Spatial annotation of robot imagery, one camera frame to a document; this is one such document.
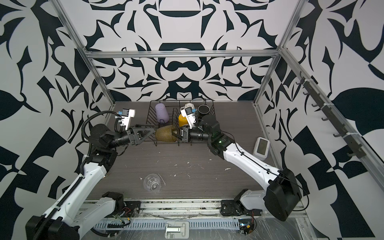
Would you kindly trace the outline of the yellow mug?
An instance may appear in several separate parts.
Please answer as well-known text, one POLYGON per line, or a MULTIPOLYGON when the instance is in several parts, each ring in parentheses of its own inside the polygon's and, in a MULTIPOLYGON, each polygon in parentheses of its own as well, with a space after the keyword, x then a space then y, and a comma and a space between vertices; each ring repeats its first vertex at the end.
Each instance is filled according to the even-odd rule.
POLYGON ((187 118, 184 117, 182 114, 179 115, 178 121, 179 121, 179 127, 189 126, 187 118))

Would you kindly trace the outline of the olive green glass cup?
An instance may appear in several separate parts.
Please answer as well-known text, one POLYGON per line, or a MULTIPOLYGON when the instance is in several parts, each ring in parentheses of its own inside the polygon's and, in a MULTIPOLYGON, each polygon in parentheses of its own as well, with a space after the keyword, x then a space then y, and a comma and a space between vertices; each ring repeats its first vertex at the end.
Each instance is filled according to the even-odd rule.
POLYGON ((164 126, 158 128, 155 133, 155 137, 157 141, 173 143, 177 141, 177 137, 175 136, 175 131, 177 128, 173 125, 164 126))

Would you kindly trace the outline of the black mug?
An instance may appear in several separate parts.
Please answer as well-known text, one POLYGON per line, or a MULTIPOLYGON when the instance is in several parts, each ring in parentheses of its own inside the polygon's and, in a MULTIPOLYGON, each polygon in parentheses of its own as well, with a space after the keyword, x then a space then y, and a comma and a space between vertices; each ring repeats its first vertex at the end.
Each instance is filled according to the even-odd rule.
POLYGON ((204 116, 209 115, 211 108, 208 105, 200 105, 198 107, 198 118, 202 119, 204 116))

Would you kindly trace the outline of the lilac plastic cup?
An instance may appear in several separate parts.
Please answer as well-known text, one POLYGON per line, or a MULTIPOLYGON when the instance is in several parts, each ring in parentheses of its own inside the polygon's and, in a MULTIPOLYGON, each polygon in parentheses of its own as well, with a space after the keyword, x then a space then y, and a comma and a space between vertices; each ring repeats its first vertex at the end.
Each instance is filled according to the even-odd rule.
POLYGON ((159 124, 166 124, 169 121, 169 113, 163 103, 156 104, 155 111, 159 124))

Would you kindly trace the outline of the white faceted mug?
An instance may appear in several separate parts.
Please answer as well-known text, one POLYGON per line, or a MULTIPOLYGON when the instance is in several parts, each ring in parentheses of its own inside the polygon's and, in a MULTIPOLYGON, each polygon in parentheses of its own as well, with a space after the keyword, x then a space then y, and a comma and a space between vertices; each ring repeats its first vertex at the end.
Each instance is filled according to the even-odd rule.
POLYGON ((183 107, 181 107, 181 110, 191 108, 192 110, 195 109, 195 105, 193 103, 186 103, 183 107))

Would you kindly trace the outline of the clear glass cup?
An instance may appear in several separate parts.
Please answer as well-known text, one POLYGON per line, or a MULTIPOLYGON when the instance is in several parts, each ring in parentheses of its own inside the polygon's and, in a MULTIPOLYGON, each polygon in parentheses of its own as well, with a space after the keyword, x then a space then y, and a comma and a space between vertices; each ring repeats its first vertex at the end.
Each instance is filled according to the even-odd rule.
POLYGON ((148 192, 158 193, 162 188, 162 180, 157 174, 149 174, 144 178, 143 186, 148 192))

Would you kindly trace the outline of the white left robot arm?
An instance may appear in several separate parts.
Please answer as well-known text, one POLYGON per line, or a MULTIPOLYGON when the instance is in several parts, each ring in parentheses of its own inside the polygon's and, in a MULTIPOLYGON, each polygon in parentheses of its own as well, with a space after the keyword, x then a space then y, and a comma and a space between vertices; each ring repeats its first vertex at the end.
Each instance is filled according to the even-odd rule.
POLYGON ((116 215, 124 208, 122 194, 107 192, 91 208, 79 214, 84 201, 112 168, 117 147, 137 146, 155 133, 153 125, 135 125, 122 132, 112 132, 104 124, 91 128, 88 140, 91 153, 80 167, 80 174, 65 193, 40 217, 26 224, 29 240, 80 240, 100 220, 116 215))

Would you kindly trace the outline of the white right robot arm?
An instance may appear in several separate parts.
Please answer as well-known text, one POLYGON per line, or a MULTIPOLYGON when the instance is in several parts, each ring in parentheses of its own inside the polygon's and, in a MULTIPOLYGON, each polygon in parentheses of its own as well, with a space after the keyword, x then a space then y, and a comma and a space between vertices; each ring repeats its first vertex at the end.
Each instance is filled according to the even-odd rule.
POLYGON ((211 153, 237 166, 261 187, 261 191, 242 190, 233 200, 222 204, 223 216, 240 216, 255 210, 268 211, 273 217, 285 221, 302 198, 300 186, 292 171, 270 166, 248 153, 235 138, 220 128, 213 115, 197 119, 186 116, 182 126, 183 142, 207 142, 211 153))

